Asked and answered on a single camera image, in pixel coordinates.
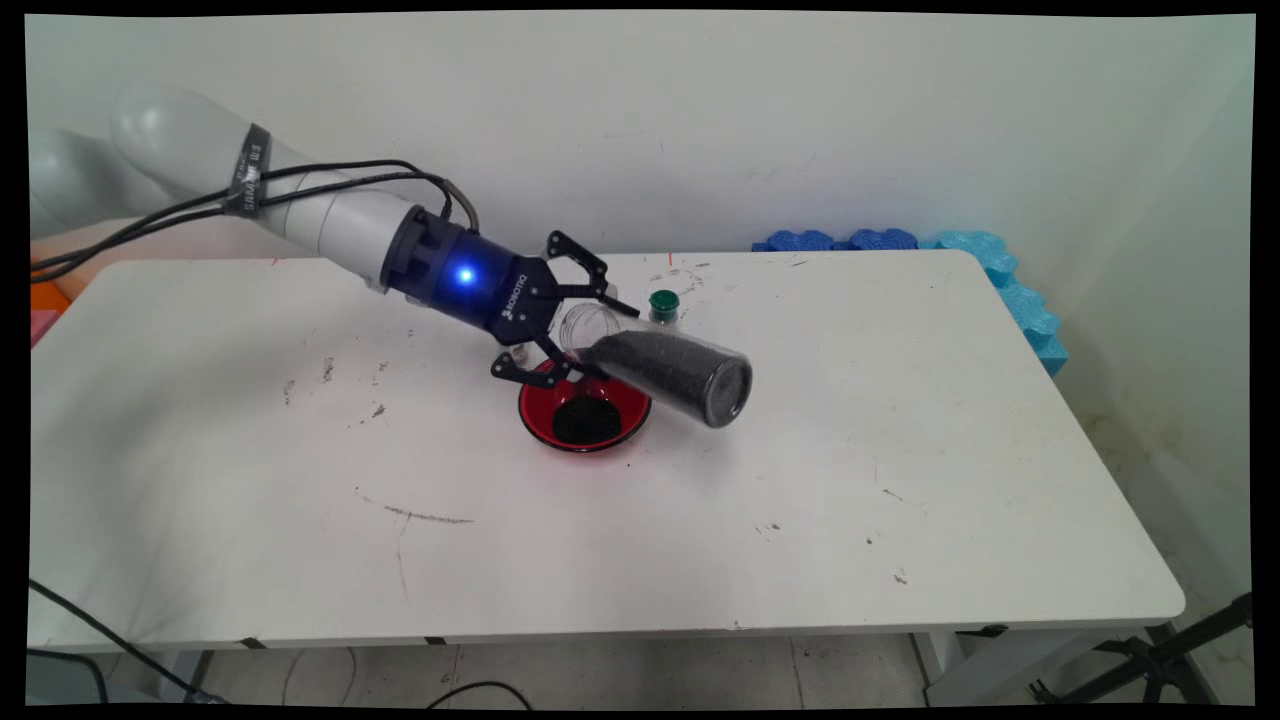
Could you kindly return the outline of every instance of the black stand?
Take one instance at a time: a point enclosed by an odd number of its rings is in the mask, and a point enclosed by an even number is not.
[[[1100,644],[1094,650],[1119,652],[1128,656],[1129,661],[1098,675],[1062,697],[1053,697],[1043,684],[1039,684],[1038,688],[1033,685],[1032,692],[1036,693],[1037,700],[1041,702],[1068,705],[1093,702],[1138,678],[1146,676],[1147,689],[1142,696],[1143,702],[1160,702],[1160,693],[1165,689],[1165,685],[1175,685],[1183,691],[1184,696],[1188,696],[1188,688],[1194,687],[1197,683],[1192,676],[1190,665],[1188,665],[1184,656],[1240,625],[1253,628],[1252,592],[1242,594],[1231,605],[1156,644],[1148,644],[1139,638],[1129,638],[1128,642],[1107,641]],[[1189,702],[1208,702],[1207,697],[1188,697],[1187,700]]]

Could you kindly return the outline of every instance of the blue foam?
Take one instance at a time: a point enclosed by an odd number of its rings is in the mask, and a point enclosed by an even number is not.
[[[803,250],[835,250],[836,241],[829,234],[818,231],[804,231],[800,234],[778,231],[764,242],[751,243],[751,252],[796,252]]]
[[[1062,369],[1062,365],[1066,365],[1066,359],[1070,357],[1056,337],[1048,338],[1044,347],[1036,351],[1036,356],[1041,359],[1041,365],[1044,365],[1051,378]]]
[[[1005,307],[1009,307],[1033,348],[1041,350],[1053,340],[1062,322],[1044,309],[1044,296],[1016,281],[996,288],[996,292],[1005,301]]]
[[[992,284],[1005,287],[1014,281],[1018,258],[1005,251],[1005,241],[989,232],[947,231],[929,242],[929,247],[964,250],[982,263]]]
[[[915,236],[888,228],[884,232],[876,232],[863,228],[849,238],[849,250],[916,250]]]

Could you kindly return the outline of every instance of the white table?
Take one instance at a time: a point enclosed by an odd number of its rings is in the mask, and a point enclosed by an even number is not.
[[[607,261],[751,359],[733,424],[558,452],[492,338],[325,260],[110,266],[32,351],[32,577],[152,650],[914,632],[934,703],[1181,611],[968,255]],[[27,643],[111,650],[35,594]]]

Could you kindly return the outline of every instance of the bottle cap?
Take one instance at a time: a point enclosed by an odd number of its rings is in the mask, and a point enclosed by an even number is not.
[[[680,309],[680,296],[669,290],[655,291],[649,296],[649,309],[653,310],[654,319],[669,320]]]

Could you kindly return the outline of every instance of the clear glass jar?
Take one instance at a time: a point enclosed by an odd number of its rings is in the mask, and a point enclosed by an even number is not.
[[[732,423],[751,392],[742,354],[595,302],[570,309],[559,341],[581,363],[712,428]]]

